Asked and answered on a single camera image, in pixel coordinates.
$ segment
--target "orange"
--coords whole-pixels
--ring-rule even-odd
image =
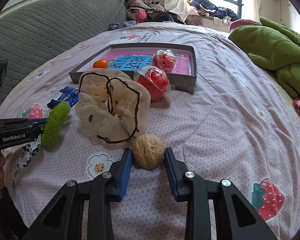
[[[93,68],[108,68],[109,64],[108,61],[105,59],[97,60],[95,63],[93,63]]]

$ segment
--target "gray quilted headboard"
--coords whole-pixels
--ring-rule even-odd
[[[125,21],[124,0],[39,0],[0,19],[0,59],[8,71],[0,105],[34,69]]]

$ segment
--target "green yarn roll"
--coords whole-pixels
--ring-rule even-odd
[[[43,145],[50,147],[56,142],[61,126],[70,110],[71,107],[68,102],[61,102],[51,111],[41,136]]]

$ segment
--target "bed sheet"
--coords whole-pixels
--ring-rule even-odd
[[[260,213],[279,239],[291,239],[300,227],[300,120],[275,83],[217,31],[156,23],[102,33],[31,73],[2,103],[0,117],[21,117],[33,110],[47,117],[51,98],[65,86],[77,87],[70,70],[108,44],[134,41],[135,36],[191,45],[198,65],[194,95],[174,91],[169,108],[152,102],[146,132],[161,138],[203,178],[230,179],[249,201],[257,188],[271,187]],[[4,151],[6,185],[27,226],[66,181],[92,179],[96,174],[90,172],[91,165],[109,166],[123,152],[88,132],[74,109],[61,136],[53,149],[41,147],[39,138]],[[154,171],[133,167],[125,199],[111,207],[115,239],[184,237],[186,203],[174,202],[163,164]],[[215,239],[213,212],[211,224]]]

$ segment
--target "metal screw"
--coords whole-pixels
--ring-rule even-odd
[[[111,172],[107,171],[107,172],[104,172],[102,173],[102,177],[104,177],[105,179],[108,179],[112,176]]]
[[[231,181],[229,181],[229,179],[223,179],[221,181],[223,186],[229,187],[231,185]]]
[[[66,183],[66,185],[67,185],[68,187],[74,186],[74,185],[75,185],[75,180],[73,180],[73,179],[68,180],[67,183]]]
[[[193,178],[194,177],[194,173],[192,171],[187,171],[186,172],[186,177],[187,178]]]

